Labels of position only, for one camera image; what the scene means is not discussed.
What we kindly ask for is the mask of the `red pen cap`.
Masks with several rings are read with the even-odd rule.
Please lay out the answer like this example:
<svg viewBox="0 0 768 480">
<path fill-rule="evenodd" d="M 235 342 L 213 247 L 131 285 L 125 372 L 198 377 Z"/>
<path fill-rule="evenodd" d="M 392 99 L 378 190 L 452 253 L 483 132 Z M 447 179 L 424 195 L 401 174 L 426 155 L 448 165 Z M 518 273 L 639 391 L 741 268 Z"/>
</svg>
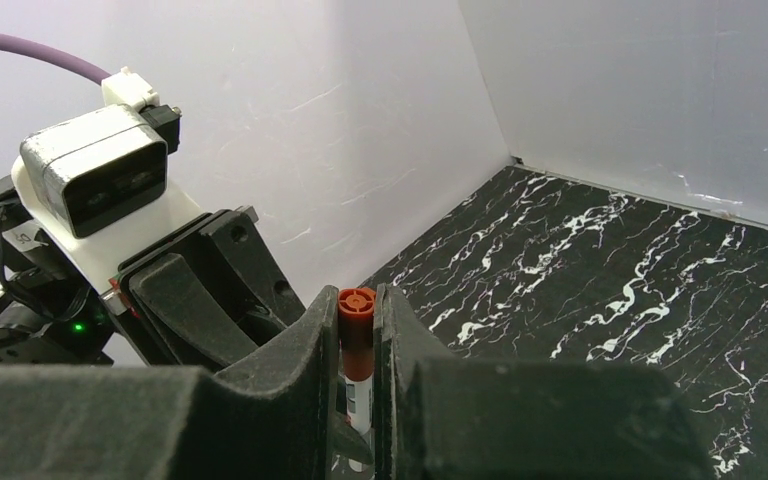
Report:
<svg viewBox="0 0 768 480">
<path fill-rule="evenodd" d="M 343 371 L 363 382 L 374 372 L 373 326 L 376 293 L 371 288 L 343 289 L 338 294 L 338 334 Z"/>
</svg>

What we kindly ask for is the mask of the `white marker red end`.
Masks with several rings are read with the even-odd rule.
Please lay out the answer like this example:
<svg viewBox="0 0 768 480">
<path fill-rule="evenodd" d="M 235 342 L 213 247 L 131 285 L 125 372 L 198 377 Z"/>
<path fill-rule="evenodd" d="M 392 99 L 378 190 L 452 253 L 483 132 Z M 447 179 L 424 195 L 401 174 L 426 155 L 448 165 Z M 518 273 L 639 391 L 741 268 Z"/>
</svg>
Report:
<svg viewBox="0 0 768 480">
<path fill-rule="evenodd" d="M 372 447 L 373 376 L 369 375 L 363 380 L 352 380 L 345 375 L 344 380 L 349 424 L 362 437 L 366 445 Z"/>
</svg>

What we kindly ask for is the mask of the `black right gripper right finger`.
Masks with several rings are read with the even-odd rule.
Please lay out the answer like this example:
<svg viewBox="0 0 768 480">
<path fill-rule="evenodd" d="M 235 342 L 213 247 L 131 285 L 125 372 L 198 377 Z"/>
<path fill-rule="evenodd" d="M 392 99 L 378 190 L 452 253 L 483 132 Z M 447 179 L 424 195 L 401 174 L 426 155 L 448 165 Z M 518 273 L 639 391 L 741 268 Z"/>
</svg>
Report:
<svg viewBox="0 0 768 480">
<path fill-rule="evenodd" d="M 379 479 L 711 479 L 680 391 L 627 364 L 462 358 L 377 289 Z"/>
</svg>

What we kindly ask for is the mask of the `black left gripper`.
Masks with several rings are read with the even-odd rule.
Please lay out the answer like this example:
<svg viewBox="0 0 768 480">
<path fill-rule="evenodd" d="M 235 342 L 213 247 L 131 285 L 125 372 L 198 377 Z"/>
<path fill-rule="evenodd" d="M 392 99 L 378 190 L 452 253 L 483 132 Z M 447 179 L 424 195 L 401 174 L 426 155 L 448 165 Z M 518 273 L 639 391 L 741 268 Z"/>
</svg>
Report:
<svg viewBox="0 0 768 480">
<path fill-rule="evenodd" d="M 107 365 L 120 334 L 150 365 L 226 368 L 304 310 L 249 207 L 165 230 L 97 291 L 0 180 L 0 364 Z"/>
</svg>

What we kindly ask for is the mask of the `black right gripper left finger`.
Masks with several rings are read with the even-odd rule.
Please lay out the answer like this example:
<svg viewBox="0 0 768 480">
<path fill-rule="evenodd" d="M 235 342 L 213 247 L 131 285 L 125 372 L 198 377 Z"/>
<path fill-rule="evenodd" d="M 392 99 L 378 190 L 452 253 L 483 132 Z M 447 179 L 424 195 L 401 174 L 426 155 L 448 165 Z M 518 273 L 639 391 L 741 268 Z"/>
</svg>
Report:
<svg viewBox="0 0 768 480">
<path fill-rule="evenodd" d="M 337 289 L 223 371 L 0 367 L 0 479 L 326 479 Z"/>
</svg>

